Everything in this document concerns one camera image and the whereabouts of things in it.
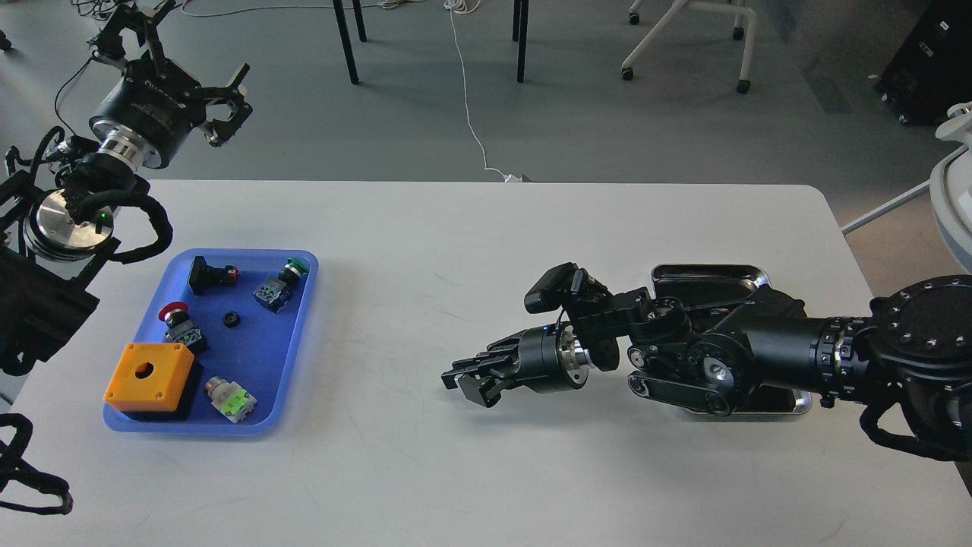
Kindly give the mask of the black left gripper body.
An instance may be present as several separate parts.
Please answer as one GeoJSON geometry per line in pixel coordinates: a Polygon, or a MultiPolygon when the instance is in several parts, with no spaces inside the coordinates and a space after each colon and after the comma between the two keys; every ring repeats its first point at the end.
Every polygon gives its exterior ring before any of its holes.
{"type": "Polygon", "coordinates": [[[192,128],[205,121],[204,102],[185,97],[199,87],[201,83],[177,65],[168,65],[163,76],[155,72],[155,65],[126,65],[88,125],[98,138],[112,128],[131,129],[155,149],[144,166],[165,169],[192,128]]]}

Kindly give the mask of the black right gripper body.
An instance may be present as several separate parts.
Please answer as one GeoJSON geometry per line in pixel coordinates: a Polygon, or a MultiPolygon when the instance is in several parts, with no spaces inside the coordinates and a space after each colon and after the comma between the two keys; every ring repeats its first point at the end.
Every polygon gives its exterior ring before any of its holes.
{"type": "Polygon", "coordinates": [[[506,339],[514,347],[508,389],[530,387],[537,394],[580,389],[592,367],[572,325],[546,325],[520,331],[506,339]]]}

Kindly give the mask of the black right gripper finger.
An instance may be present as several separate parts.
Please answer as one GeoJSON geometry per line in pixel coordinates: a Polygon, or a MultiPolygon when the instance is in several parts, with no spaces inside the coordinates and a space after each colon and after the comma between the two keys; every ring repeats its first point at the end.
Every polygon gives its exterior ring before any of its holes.
{"type": "Polygon", "coordinates": [[[444,372],[441,380],[447,389],[461,389],[469,401],[492,408],[504,389],[519,387],[528,377],[511,366],[465,365],[444,372]]]}
{"type": "Polygon", "coordinates": [[[486,350],[472,358],[454,362],[456,373],[517,373],[520,370],[519,348],[523,334],[510,335],[490,343],[486,350]]]}

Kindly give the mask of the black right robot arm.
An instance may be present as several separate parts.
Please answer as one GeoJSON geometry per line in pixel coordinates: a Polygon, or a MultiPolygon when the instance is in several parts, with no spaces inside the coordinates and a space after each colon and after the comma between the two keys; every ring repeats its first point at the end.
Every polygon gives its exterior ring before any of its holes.
{"type": "Polygon", "coordinates": [[[864,405],[860,427],[888,449],[970,460],[970,277],[928,278],[870,302],[868,318],[809,318],[804,302],[767,285],[736,300],[687,307],[645,288],[613,294],[569,262],[546,271],[525,309],[558,320],[490,343],[441,376],[490,408],[501,392],[580,389],[592,368],[620,363],[628,338],[636,396],[729,416],[760,387],[864,405]]]}

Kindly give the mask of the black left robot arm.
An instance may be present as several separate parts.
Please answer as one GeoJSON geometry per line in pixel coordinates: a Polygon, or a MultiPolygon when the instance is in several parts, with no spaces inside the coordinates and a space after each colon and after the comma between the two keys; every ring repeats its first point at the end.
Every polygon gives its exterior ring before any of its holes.
{"type": "Polygon", "coordinates": [[[24,376],[50,360],[99,305],[88,292],[109,262],[142,262],[166,250],[173,228],[140,169],[165,169],[199,129],[219,147],[252,114],[242,65],[228,84],[206,87],[168,58],[159,38],[177,7],[119,5],[90,41],[91,58],[121,79],[88,125],[91,138],[50,128],[33,156],[4,155],[1,364],[24,376]]]}

